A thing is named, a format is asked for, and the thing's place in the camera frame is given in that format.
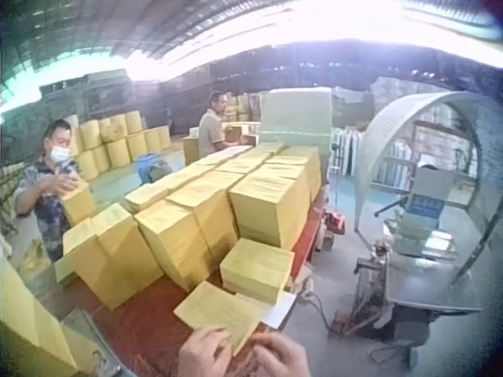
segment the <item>metal table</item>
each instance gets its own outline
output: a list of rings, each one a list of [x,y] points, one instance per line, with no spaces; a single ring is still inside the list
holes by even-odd
[[[386,299],[401,306],[443,313],[481,311],[470,272],[451,285],[458,269],[450,263],[391,253],[386,267]]]

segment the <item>metal machine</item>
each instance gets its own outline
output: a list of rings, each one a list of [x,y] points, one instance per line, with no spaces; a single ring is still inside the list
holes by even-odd
[[[348,316],[336,314],[335,326],[342,335],[358,333],[389,343],[371,353],[375,362],[376,352],[393,356],[405,351],[405,362],[413,368],[416,348],[427,342],[432,322],[482,309],[470,272],[457,276],[453,237],[439,229],[453,182],[453,172],[419,162],[409,195],[383,209],[400,205],[402,213],[384,221],[383,237],[370,258],[358,259],[353,308]]]

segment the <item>sleeve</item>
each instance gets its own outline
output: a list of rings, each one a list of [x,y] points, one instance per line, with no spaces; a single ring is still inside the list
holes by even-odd
[[[212,119],[208,124],[208,136],[212,144],[219,143],[226,139],[226,135],[223,133],[222,124],[218,120]]]
[[[13,193],[14,206],[16,206],[18,196],[24,192],[24,190],[32,187],[37,181],[37,173],[34,167],[26,167],[23,171],[23,176],[17,185],[16,191]],[[27,217],[30,214],[18,215],[19,217]]]

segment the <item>table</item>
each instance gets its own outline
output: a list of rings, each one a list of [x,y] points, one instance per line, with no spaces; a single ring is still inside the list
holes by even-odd
[[[310,257],[324,206],[325,189],[322,188],[292,249],[295,253],[292,278],[297,277],[303,263]],[[218,287],[222,286],[218,272],[208,280]],[[178,350],[191,334],[191,330],[173,314],[187,294],[166,276],[113,311],[104,307],[80,279],[67,287],[58,285],[52,266],[28,286],[59,320],[74,309],[88,312],[118,358],[139,377],[171,375]],[[265,330],[265,326],[260,324],[258,331]],[[230,375],[241,375],[240,370],[247,364],[249,350],[249,346],[245,346],[234,358]]]

